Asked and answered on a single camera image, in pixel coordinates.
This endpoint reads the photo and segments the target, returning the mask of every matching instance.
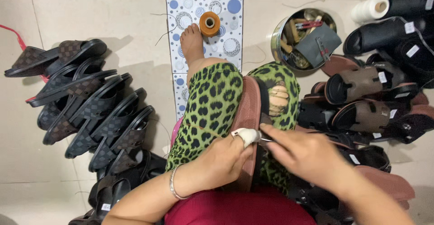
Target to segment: hand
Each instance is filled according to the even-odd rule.
[[[240,176],[244,163],[252,154],[253,147],[244,149],[239,136],[217,138],[197,159],[179,167],[174,188],[179,195],[187,196],[231,183]]]
[[[288,171],[333,193],[339,193],[350,174],[354,173],[336,147],[323,134],[282,131],[261,124],[261,130],[275,142],[267,144],[274,158]]]

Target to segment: silver bangle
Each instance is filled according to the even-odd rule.
[[[178,167],[180,167],[181,165],[183,165],[184,163],[180,164],[179,166],[175,167],[175,169],[173,169],[172,174],[170,175],[170,192],[172,192],[173,196],[175,196],[175,198],[177,198],[178,200],[184,200],[184,199],[188,199],[190,198],[191,195],[187,196],[187,197],[181,197],[179,196],[176,191],[175,188],[173,187],[173,178],[175,178],[175,172],[176,169],[178,169]]]

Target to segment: thread spool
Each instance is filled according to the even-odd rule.
[[[213,37],[220,29],[220,18],[214,12],[205,12],[199,20],[200,32],[206,37]]]
[[[380,19],[386,15],[389,7],[389,0],[365,0],[353,8],[351,19],[356,23]]]

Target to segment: green leopard print pants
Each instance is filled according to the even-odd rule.
[[[273,114],[270,112],[270,117],[274,127],[294,129],[300,86],[290,69],[274,61],[254,69],[248,75],[261,79],[270,96],[282,93],[283,87],[287,104],[276,106],[277,110]],[[184,118],[171,148],[166,171],[194,160],[215,138],[225,138],[229,134],[241,100],[243,77],[233,64],[217,63],[194,74],[189,91]],[[272,184],[287,194],[290,176],[270,153],[264,154],[260,174],[262,182]]]

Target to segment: bare foot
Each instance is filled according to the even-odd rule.
[[[195,23],[188,26],[181,34],[181,49],[187,61],[187,65],[203,56],[203,38],[199,26]]]

